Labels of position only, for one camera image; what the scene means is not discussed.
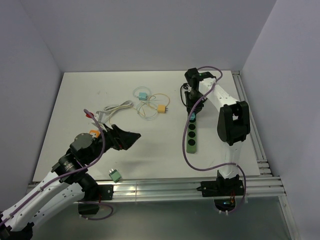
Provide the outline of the teal dual usb charger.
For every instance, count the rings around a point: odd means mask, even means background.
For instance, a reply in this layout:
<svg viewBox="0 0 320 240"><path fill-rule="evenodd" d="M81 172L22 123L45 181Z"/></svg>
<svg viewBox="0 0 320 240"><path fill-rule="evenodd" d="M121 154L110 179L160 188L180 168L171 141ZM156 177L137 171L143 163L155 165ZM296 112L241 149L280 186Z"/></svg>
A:
<svg viewBox="0 0 320 240"><path fill-rule="evenodd" d="M192 115L191 115L191 117L190 117L189 121L190 121L190 122L192 122L192 123L196 121L196 115L195 115L195 113L194 113L194 112L192 113Z"/></svg>

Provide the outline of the yellow charger plug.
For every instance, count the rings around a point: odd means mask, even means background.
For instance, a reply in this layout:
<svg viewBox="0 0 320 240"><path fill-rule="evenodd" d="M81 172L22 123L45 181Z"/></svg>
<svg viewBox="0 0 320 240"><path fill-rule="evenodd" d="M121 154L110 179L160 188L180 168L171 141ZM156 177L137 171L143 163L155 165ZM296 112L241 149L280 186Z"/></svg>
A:
<svg viewBox="0 0 320 240"><path fill-rule="evenodd" d="M159 105L157 106L157 113L159 113L159 114L165 114L167 111L168 111L168 108L167 108L166 105L164 105L164 104L159 104Z"/></svg>

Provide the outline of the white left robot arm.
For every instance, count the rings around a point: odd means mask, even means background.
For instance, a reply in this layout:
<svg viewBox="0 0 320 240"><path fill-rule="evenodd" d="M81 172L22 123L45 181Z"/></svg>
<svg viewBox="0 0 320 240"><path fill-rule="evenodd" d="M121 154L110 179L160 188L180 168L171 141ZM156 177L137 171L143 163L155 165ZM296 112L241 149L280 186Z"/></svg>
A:
<svg viewBox="0 0 320 240"><path fill-rule="evenodd" d="M45 178L12 207L0 214L2 240L30 240L33 231L67 206L99 205L102 198L97 182L88 174L109 149L128 150L141 134L124 131L113 124L105 126L98 136L80 133L66 154Z"/></svg>

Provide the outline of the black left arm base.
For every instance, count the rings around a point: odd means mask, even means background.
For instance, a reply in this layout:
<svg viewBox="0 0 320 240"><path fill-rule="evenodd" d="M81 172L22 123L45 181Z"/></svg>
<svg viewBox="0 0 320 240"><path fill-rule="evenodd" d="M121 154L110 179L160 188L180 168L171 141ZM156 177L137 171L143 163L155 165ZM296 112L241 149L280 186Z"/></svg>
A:
<svg viewBox="0 0 320 240"><path fill-rule="evenodd" d="M110 218L114 213L114 207L107 203L113 199L114 185L98 184L93 189L87 191L83 199L78 201L79 217L87 221L102 221ZM109 209L109 213L105 216L94 217L101 208Z"/></svg>

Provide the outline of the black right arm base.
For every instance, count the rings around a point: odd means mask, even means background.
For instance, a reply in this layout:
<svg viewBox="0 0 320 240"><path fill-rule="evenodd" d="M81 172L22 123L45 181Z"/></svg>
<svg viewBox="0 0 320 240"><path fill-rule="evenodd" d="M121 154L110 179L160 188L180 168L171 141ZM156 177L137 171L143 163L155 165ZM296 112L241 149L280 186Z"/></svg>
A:
<svg viewBox="0 0 320 240"><path fill-rule="evenodd" d="M203 198L214 198L214 205L220 214L234 212L246 200L246 185L237 177L217 177L216 180L201 181L196 190L201 192Z"/></svg>

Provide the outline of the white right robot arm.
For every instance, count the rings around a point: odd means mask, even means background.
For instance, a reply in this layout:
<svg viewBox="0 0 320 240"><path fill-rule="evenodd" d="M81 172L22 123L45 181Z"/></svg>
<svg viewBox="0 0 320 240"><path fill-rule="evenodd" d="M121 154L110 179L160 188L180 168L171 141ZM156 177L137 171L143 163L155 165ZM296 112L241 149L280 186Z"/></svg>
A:
<svg viewBox="0 0 320 240"><path fill-rule="evenodd" d="M186 110L188 113L182 135L182 154L186 164L198 172L217 169L217 191L222 195L229 194L233 188L232 181L239 179L239 172L244 173L239 166L241 148L251 131L249 105L228 94L219 84L223 72L213 66L203 66L188 69L184 77L190 87L186 93ZM210 101L218 110L217 135L222 142L223 163L209 168L193 166L186 155L186 135L192 115L199 113L204 107L204 100Z"/></svg>

